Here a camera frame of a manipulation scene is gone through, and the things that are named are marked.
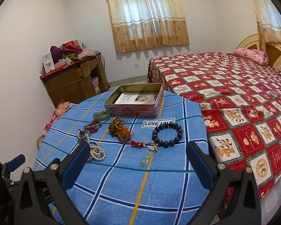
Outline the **silver metal bangle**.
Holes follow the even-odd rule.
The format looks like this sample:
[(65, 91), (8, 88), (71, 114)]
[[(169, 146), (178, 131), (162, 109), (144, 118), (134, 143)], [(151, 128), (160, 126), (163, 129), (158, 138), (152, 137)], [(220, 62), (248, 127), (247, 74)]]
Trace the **silver metal bangle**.
[(87, 133), (84, 130), (78, 129), (76, 137), (80, 142), (87, 142)]

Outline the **grey bead bracelet red tassel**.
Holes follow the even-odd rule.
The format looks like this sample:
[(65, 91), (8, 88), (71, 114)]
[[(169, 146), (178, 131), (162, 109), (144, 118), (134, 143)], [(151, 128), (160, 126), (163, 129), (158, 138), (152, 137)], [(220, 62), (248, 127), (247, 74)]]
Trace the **grey bead bracelet red tassel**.
[(96, 133), (98, 132), (98, 129), (102, 126), (102, 123), (100, 121), (91, 121), (89, 124), (84, 126), (84, 131), (87, 133)]

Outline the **green jade bangle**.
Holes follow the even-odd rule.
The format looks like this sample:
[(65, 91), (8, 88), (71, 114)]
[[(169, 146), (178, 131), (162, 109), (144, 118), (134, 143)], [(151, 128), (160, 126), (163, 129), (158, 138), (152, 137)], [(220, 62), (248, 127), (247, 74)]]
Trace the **green jade bangle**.
[(110, 119), (110, 114), (106, 111), (95, 112), (93, 114), (93, 120), (96, 122), (104, 122)]

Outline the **brown wooden bead mala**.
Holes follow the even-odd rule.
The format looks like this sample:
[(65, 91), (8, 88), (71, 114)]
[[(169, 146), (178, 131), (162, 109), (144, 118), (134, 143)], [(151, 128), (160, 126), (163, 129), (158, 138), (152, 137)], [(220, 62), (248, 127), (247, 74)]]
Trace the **brown wooden bead mala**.
[(124, 125), (125, 122), (122, 118), (115, 117), (108, 126), (108, 132), (121, 142), (129, 142), (131, 140), (131, 130)]

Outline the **pink fabric bundle on floor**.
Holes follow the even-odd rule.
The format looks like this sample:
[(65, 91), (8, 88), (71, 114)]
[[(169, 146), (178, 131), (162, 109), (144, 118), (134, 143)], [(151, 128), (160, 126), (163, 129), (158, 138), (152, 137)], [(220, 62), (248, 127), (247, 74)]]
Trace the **pink fabric bundle on floor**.
[(61, 100), (61, 102), (55, 108), (50, 121), (45, 125), (43, 134), (36, 140), (36, 147), (38, 150), (41, 148), (41, 143), (44, 140), (46, 134), (49, 132), (52, 125), (74, 106), (75, 106), (74, 103)]

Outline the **blue plaid tablecloth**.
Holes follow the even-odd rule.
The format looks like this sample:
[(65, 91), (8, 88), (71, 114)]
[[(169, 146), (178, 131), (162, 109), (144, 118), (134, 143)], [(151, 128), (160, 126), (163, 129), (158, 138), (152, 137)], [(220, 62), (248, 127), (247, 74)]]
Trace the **blue plaid tablecloth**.
[(105, 122), (90, 140), (105, 152), (103, 161), (85, 165), (67, 193), (89, 224), (187, 224), (207, 197), (186, 157), (186, 144), (196, 141), (208, 152), (200, 106), (166, 92), (155, 118), (124, 117), (132, 139), (148, 142), (159, 123), (173, 120), (182, 127), (180, 142), (160, 147), (146, 166), (147, 148), (121, 143)]

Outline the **red patchwork bed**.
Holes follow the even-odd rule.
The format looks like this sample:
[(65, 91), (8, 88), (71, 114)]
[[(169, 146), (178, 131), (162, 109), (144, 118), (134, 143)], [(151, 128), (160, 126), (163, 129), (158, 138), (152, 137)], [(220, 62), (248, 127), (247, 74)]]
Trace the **red patchwork bed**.
[(209, 144), (229, 169), (253, 171), (261, 222), (281, 206), (281, 75), (235, 55), (207, 52), (156, 57), (148, 81), (200, 104)]

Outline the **brown wooden cabinet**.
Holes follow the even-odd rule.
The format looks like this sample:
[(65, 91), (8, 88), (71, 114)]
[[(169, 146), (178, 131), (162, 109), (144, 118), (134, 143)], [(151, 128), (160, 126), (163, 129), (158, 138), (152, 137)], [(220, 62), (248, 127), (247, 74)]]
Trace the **brown wooden cabinet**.
[(55, 107), (61, 101), (78, 104), (110, 88), (101, 53), (84, 57), (41, 75), (45, 89)]

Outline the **white product box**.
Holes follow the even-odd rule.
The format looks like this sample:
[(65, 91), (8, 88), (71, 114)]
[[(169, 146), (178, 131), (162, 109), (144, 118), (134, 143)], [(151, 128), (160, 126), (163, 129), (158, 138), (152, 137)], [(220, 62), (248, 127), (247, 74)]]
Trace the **white product box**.
[(46, 73), (55, 70), (54, 61), (50, 52), (41, 56), (43, 67)]

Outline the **pile of clothes on cabinet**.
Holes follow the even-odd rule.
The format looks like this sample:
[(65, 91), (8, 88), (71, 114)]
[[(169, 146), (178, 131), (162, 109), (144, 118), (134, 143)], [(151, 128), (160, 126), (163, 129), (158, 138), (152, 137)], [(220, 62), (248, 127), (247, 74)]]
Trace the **pile of clothes on cabinet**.
[(77, 61), (82, 60), (85, 57), (95, 57), (101, 55), (99, 51), (86, 48), (84, 45), (80, 44), (78, 40), (69, 41), (62, 44), (60, 47), (51, 46), (50, 53), (54, 64), (66, 58), (69, 58), (72, 61)]

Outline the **paper leaflet in tin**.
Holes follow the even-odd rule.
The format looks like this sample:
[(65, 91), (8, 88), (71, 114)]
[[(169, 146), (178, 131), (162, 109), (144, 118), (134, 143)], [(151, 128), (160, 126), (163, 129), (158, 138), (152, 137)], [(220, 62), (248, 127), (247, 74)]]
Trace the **paper leaflet in tin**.
[(150, 105), (156, 102), (158, 93), (127, 93), (123, 92), (114, 102), (116, 105)]

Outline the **pink metal tin box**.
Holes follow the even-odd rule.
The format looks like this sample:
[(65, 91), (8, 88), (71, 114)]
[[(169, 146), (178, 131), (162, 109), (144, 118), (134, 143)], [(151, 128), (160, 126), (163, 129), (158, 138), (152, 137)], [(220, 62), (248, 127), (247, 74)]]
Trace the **pink metal tin box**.
[(164, 97), (162, 83), (120, 85), (104, 102), (114, 116), (156, 117)]

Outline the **pink pillow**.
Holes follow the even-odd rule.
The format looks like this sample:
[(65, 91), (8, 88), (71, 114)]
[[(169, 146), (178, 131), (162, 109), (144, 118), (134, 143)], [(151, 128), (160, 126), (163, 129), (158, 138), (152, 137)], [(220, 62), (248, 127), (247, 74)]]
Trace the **pink pillow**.
[(258, 49), (237, 48), (233, 53), (235, 55), (250, 59), (261, 66), (268, 66), (269, 63), (267, 53)]

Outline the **beige curtain at right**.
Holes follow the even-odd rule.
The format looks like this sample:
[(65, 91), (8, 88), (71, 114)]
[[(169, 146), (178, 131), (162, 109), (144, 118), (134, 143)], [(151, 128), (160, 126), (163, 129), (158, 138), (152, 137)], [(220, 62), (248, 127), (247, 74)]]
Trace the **beige curtain at right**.
[(259, 43), (262, 51), (267, 43), (281, 44), (281, 14), (271, 0), (251, 0), (257, 19)]

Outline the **beige patterned window curtain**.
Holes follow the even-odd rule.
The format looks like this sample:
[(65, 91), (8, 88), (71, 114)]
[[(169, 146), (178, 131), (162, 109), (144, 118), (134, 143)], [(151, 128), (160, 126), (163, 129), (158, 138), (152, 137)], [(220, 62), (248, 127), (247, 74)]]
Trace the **beige patterned window curtain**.
[(181, 0), (108, 0), (117, 53), (189, 45)]

